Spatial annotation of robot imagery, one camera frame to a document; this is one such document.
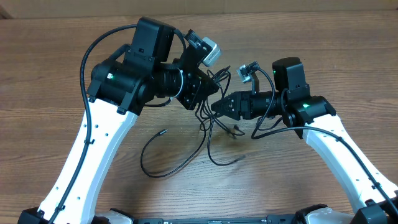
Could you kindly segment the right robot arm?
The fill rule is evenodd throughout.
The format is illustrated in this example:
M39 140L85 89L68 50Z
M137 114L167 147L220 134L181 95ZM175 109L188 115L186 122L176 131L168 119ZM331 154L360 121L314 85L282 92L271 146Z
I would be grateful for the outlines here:
M335 176L353 209L337 212L325 204L294 214L268 215L265 223L397 223L397 185L371 163L345 130L336 110L323 96L313 96L298 57L272 63L271 90L259 92L257 62L237 73L250 91L236 91L211 109L231 119L257 119L252 139L294 131L314 149Z

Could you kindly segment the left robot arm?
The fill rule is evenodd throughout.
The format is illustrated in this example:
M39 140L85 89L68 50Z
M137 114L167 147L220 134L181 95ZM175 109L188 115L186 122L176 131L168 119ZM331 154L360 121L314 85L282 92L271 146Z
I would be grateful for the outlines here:
M81 86L85 113L53 188L19 223L132 223L115 208L96 213L98 195L114 156L141 111L154 98L175 98L187 110L218 91L200 70L220 57L219 45L190 30L142 17L130 44L120 46Z

